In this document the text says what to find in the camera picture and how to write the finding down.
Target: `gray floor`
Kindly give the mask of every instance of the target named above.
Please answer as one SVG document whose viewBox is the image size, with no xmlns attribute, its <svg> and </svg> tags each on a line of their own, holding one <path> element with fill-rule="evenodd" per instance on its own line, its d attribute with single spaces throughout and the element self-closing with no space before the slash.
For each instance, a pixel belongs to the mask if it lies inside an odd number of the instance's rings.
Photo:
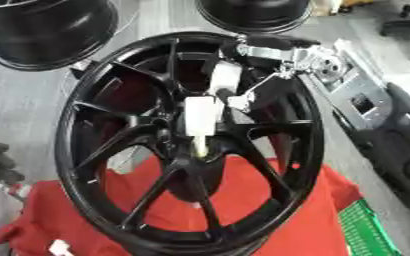
<svg viewBox="0 0 410 256">
<path fill-rule="evenodd" d="M 147 36 L 179 30 L 223 32 L 201 18 L 193 0 L 116 0 L 124 29 L 96 56 Z M 378 26 L 397 16 L 401 3 L 379 2 L 352 14 L 312 18 L 289 32 L 330 44 L 337 38 L 352 40 L 370 55 L 386 74 L 410 74 L 410 33 L 382 38 Z M 75 81 L 67 70 L 20 73 L 0 67 L 0 142 L 11 145 L 10 154 L 30 182 L 55 179 L 53 135 L 60 109 Z M 359 184 L 379 214 L 397 247 L 410 256 L 410 211 L 372 171 L 336 124 L 324 101 L 320 107 L 327 133 L 326 162 Z"/>
</svg>

